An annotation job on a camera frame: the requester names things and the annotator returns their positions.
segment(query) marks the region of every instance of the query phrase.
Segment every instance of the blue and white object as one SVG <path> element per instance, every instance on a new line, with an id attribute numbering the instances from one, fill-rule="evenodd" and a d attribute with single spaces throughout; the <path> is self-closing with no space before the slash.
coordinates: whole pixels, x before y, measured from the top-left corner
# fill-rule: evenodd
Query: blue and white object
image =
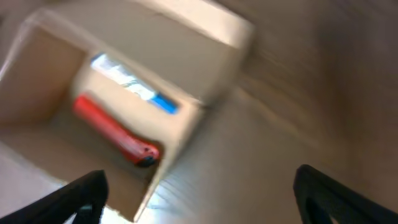
<path id="1" fill-rule="evenodd" d="M 91 61 L 91 67 L 112 79 L 125 89 L 135 93 L 141 99 L 151 102 L 169 114 L 177 112 L 177 105 L 167 99 L 163 94 L 155 91 L 142 80 L 138 79 L 132 72 L 128 71 L 117 61 L 110 59 L 106 54 L 99 54 Z"/>

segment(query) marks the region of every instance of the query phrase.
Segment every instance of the red utility knife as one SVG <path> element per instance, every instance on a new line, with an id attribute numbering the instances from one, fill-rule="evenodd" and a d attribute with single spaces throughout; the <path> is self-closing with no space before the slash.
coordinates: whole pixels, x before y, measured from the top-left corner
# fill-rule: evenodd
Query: red utility knife
<path id="1" fill-rule="evenodd" d="M 89 95 L 79 96 L 73 105 L 73 110 L 80 118 L 118 145 L 124 156 L 135 165 L 148 167 L 159 159 L 157 146 L 122 127 Z"/>

